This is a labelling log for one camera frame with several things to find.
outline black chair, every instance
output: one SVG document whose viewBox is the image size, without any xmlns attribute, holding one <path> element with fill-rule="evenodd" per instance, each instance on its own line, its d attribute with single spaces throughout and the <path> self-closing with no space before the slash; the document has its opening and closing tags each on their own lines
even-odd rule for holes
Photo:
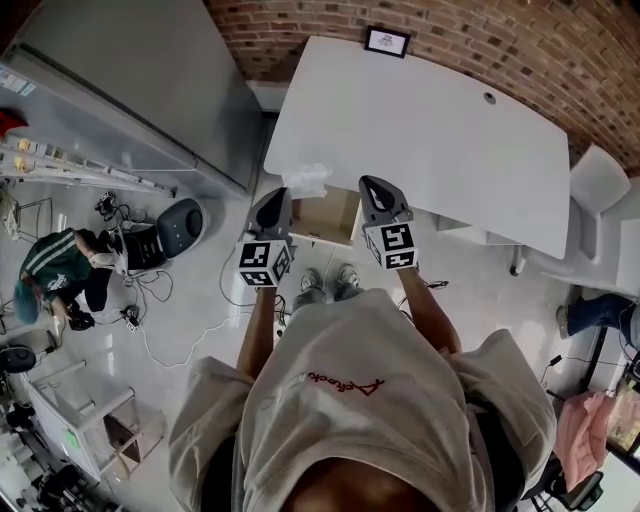
<svg viewBox="0 0 640 512">
<path fill-rule="evenodd" d="M 603 494 L 600 486 L 603 476 L 601 471 L 597 471 L 580 482 L 571 492 L 567 492 L 560 460 L 552 456 L 544 468 L 540 481 L 522 499 L 531 500 L 537 512 L 552 512 L 549 499 L 545 500 L 542 493 L 558 500 L 566 510 L 589 510 Z"/>
</svg>

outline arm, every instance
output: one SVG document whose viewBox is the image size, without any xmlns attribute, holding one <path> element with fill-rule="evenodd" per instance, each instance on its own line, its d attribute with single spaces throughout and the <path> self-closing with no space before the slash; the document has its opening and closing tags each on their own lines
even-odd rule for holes
<svg viewBox="0 0 640 512">
<path fill-rule="evenodd" d="M 449 317 L 440 309 L 416 268 L 398 270 L 409 309 L 418 332 L 435 348 L 446 348 L 450 354 L 461 352 L 460 338 Z"/>
<path fill-rule="evenodd" d="M 77 231 L 74 231 L 73 236 L 76 240 L 76 246 L 78 247 L 80 252 L 86 256 L 88 260 L 90 260 L 93 256 L 96 255 L 96 251 L 94 251 L 93 249 L 91 249 L 91 247 L 89 247 L 89 244 L 87 244 L 86 240 L 82 238 L 82 235 L 80 233 L 78 233 Z"/>
<path fill-rule="evenodd" d="M 55 297 L 51 301 L 51 309 L 54 316 L 57 316 L 60 321 L 71 320 L 69 308 L 60 297 Z"/>
<path fill-rule="evenodd" d="M 273 351 L 273 310 L 276 288 L 260 288 L 249 327 L 244 335 L 236 370 L 254 379 L 262 371 Z"/>
</svg>

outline black pants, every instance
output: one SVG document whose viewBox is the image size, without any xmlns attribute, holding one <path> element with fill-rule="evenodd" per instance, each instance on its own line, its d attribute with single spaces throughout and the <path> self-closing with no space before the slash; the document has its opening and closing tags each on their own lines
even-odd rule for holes
<svg viewBox="0 0 640 512">
<path fill-rule="evenodd" d="M 97 252 L 109 252 L 107 241 L 109 234 L 106 231 L 100 233 L 98 238 L 87 229 L 79 229 L 78 233 L 87 242 L 87 245 Z M 91 268 L 89 277 L 84 281 L 71 283 L 66 288 L 58 290 L 58 297 L 67 305 L 70 305 L 75 298 L 84 290 L 87 305 L 93 312 L 102 311 L 107 303 L 107 286 L 111 278 L 111 269 Z"/>
</svg>

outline jeans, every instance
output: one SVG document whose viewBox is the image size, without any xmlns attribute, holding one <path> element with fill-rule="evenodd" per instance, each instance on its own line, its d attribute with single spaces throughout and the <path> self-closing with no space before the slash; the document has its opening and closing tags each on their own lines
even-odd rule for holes
<svg viewBox="0 0 640 512">
<path fill-rule="evenodd" d="M 336 293 L 333 294 L 333 300 L 335 302 L 340 302 L 342 300 L 347 300 L 356 295 L 360 295 L 364 290 L 362 288 L 357 288 L 352 284 L 340 286 Z M 327 294 L 321 288 L 316 288 L 315 286 L 311 286 L 307 288 L 304 292 L 298 295 L 293 301 L 293 311 L 295 313 L 302 306 L 306 306 L 307 304 L 325 304 L 327 302 Z"/>
<path fill-rule="evenodd" d="M 631 339 L 631 317 L 635 309 L 635 303 L 613 293 L 576 302 L 567 307 L 567 333 L 573 336 L 593 326 L 615 327 L 622 332 L 627 343 L 634 346 L 634 340 Z"/>
</svg>

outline shoe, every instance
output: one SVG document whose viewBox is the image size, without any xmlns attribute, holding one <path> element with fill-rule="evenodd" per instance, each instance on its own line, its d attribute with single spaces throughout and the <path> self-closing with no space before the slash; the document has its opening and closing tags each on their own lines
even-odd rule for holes
<svg viewBox="0 0 640 512">
<path fill-rule="evenodd" d="M 356 269 L 353 268 L 353 265 L 343 263 L 338 269 L 338 275 L 336 276 L 336 288 L 343 286 L 354 286 L 357 288 L 359 284 L 360 278 L 356 273 Z"/>
<path fill-rule="evenodd" d="M 306 292 L 309 288 L 319 288 L 322 290 L 322 278 L 317 270 L 308 268 L 300 280 L 300 290 Z"/>
<path fill-rule="evenodd" d="M 567 307 L 560 306 L 556 310 L 556 323 L 558 324 L 558 330 L 560 331 L 560 339 L 566 340 L 569 338 L 568 320 L 567 320 Z"/>
</svg>

